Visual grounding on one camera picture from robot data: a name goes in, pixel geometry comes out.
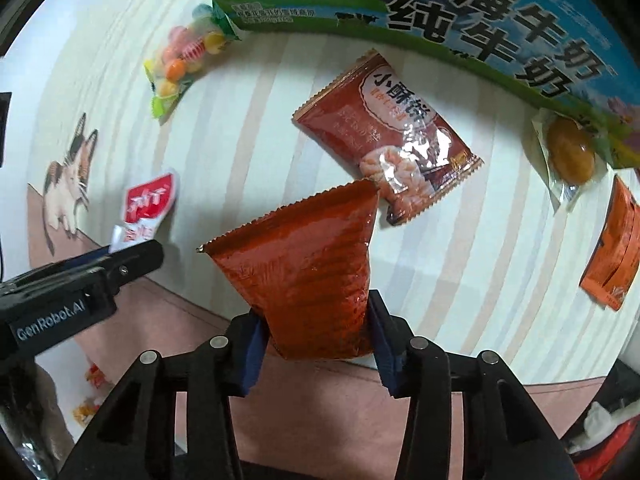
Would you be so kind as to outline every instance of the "blue gripper pad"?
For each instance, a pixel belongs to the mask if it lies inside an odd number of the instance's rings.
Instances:
[[[109,247],[101,247],[100,249],[96,249],[95,251],[80,254],[80,256],[65,260],[64,262],[62,262],[62,268],[65,270],[74,269],[75,267],[89,264],[95,260],[98,260],[101,257],[106,256],[107,254],[109,254]]]
[[[399,396],[406,383],[402,368],[406,360],[406,344],[412,334],[398,329],[380,293],[374,289],[369,291],[367,320],[380,380],[391,396]]]
[[[253,310],[231,320],[225,332],[231,341],[231,363],[226,382],[234,387],[234,395],[244,397],[257,383],[269,342],[265,320]]]

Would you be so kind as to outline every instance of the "clear plastic wrapper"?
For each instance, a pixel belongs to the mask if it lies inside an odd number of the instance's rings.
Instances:
[[[152,59],[145,61],[145,73],[154,96],[153,117],[166,115],[178,97],[193,84],[197,76],[212,65],[216,54],[233,40],[238,40],[231,22],[216,2],[199,4],[193,9],[193,21],[173,27]]]
[[[571,210],[607,174],[607,165],[591,149],[591,134],[573,119],[542,108],[531,123],[545,156],[549,191]]]
[[[376,182],[389,202],[390,224],[420,214],[482,164],[375,50],[309,99],[293,120]]]

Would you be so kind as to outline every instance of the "red packaging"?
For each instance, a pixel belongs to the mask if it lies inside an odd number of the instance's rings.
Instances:
[[[600,240],[580,286],[599,303],[620,310],[640,266],[640,206],[617,175]]]
[[[124,224],[113,228],[109,252],[151,240],[174,206],[177,190],[178,174],[174,170],[127,189],[122,208]]]
[[[293,120],[378,184],[390,204],[390,224],[420,214],[482,164],[375,50],[300,107]]]
[[[365,314],[378,190],[369,180],[284,206],[204,244],[289,359],[371,352]]]

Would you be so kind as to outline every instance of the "braised egg package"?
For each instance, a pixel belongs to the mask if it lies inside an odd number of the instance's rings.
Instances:
[[[591,148],[591,134],[569,117],[542,108],[531,120],[545,156],[547,187],[568,210],[607,174],[606,163]]]

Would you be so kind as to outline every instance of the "orange candy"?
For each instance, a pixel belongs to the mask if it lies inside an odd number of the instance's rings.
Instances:
[[[187,72],[186,63],[181,59],[174,59],[171,63],[167,64],[164,70],[164,76],[169,81],[180,81],[184,74]]]

